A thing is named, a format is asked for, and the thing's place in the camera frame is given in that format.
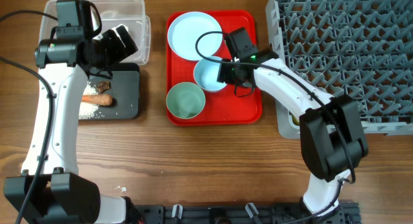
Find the blue bowl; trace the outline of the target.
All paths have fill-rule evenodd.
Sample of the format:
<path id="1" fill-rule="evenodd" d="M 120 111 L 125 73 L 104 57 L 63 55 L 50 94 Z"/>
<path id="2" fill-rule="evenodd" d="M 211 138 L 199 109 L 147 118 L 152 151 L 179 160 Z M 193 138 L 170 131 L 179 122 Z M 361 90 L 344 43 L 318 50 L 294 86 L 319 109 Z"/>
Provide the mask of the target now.
<path id="1" fill-rule="evenodd" d="M 221 61 L 222 59 L 217 56 L 212 56 L 212 59 L 215 62 L 202 59 L 196 63 L 193 73 L 194 80 L 207 92 L 219 92 L 227 85 L 217 80 L 221 64 L 216 63 L 216 61 Z"/>

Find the dark brown food scrap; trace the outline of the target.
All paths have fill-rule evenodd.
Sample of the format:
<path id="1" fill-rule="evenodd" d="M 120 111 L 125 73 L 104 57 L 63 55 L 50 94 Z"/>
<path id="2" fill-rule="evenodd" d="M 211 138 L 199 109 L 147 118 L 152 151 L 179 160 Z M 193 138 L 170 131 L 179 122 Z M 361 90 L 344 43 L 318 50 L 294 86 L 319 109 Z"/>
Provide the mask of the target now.
<path id="1" fill-rule="evenodd" d="M 96 85 L 96 90 L 97 92 L 99 92 L 100 94 L 102 94 L 103 92 L 110 90 L 111 88 L 111 84 L 109 81 L 100 81 L 98 82 L 98 84 Z"/>

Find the orange carrot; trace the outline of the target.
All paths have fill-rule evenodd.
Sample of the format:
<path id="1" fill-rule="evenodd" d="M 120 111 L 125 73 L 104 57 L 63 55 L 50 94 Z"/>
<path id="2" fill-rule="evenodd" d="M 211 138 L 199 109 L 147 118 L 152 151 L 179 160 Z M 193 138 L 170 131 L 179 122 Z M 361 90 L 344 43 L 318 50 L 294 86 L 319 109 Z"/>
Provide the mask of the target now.
<path id="1" fill-rule="evenodd" d="M 81 101 L 93 105 L 110 106 L 113 102 L 113 98 L 108 94 L 83 95 Z"/>

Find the green bowl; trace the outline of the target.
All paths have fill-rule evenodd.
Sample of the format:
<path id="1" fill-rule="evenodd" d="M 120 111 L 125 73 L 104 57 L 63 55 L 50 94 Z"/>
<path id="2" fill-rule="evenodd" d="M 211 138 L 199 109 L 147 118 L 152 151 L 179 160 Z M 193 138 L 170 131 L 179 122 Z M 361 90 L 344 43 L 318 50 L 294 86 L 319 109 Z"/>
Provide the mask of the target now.
<path id="1" fill-rule="evenodd" d="M 179 119 L 192 119 L 198 116 L 205 105 L 205 93 L 197 84 L 191 82 L 174 85 L 166 96 L 168 111 Z"/>

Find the white round plate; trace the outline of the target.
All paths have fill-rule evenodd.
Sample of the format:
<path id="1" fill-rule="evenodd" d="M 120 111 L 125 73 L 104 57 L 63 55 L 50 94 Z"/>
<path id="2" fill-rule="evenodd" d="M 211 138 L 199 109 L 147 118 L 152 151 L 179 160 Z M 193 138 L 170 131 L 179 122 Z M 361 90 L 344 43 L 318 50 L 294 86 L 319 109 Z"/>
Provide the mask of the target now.
<path id="1" fill-rule="evenodd" d="M 187 12 L 175 18 L 168 28 L 168 44 L 179 57 L 189 61 L 199 61 L 196 52 L 197 39 L 206 32 L 221 32 L 215 18 L 204 12 Z M 214 55 L 222 44 L 222 34 L 208 34 L 201 38 L 198 50 L 206 57 Z"/>

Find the white rice pile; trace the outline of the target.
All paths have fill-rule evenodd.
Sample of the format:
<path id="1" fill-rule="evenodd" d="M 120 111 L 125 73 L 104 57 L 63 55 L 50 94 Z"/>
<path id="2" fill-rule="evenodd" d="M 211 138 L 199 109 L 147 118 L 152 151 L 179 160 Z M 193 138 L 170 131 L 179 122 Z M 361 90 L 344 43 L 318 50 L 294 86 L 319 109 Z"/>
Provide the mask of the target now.
<path id="1" fill-rule="evenodd" d="M 90 83 L 88 83 L 83 94 L 84 95 L 98 95 L 98 91 L 96 90 L 95 86 L 91 86 Z M 98 105 L 81 102 L 80 108 L 79 108 L 79 119 L 93 118 L 98 108 L 99 108 Z"/>

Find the yellow plastic cup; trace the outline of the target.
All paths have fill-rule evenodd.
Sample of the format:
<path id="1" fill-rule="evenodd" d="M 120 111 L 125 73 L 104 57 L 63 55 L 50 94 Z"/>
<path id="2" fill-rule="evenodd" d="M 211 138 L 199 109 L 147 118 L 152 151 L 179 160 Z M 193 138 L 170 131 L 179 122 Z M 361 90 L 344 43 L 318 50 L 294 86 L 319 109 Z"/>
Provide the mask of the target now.
<path id="1" fill-rule="evenodd" d="M 289 112 L 289 114 L 290 114 L 291 117 L 292 117 L 292 122 L 293 122 L 293 124 L 299 126 L 299 117 L 294 116 L 293 113 L 291 113 L 291 112 Z"/>

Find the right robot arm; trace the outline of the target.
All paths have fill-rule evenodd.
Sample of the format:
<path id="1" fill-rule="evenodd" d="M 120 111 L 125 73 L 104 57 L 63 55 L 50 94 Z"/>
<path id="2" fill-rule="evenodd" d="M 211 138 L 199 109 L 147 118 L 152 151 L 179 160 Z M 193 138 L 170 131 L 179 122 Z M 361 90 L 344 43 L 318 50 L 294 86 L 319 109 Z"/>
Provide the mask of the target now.
<path id="1" fill-rule="evenodd" d="M 301 154 L 311 172 L 303 204 L 312 217 L 334 210 L 344 183 L 368 154 L 358 104 L 335 97 L 298 76 L 272 50 L 259 51 L 244 28 L 223 35 L 230 59 L 219 60 L 219 82 L 258 88 L 299 119 Z"/>

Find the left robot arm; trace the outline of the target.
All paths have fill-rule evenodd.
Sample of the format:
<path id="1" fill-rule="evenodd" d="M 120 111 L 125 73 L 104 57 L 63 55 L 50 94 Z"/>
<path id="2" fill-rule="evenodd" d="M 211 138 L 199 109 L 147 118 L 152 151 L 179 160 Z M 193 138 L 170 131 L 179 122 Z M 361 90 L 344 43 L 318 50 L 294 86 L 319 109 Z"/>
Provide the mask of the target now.
<path id="1" fill-rule="evenodd" d="M 18 177 L 5 179 L 4 195 L 17 222 L 142 223 L 126 196 L 100 193 L 79 175 L 79 108 L 90 76 L 110 79 L 137 51 L 124 25 L 94 26 L 101 16 L 87 0 L 58 0 L 50 37 L 35 50 L 39 102 L 32 143 Z"/>

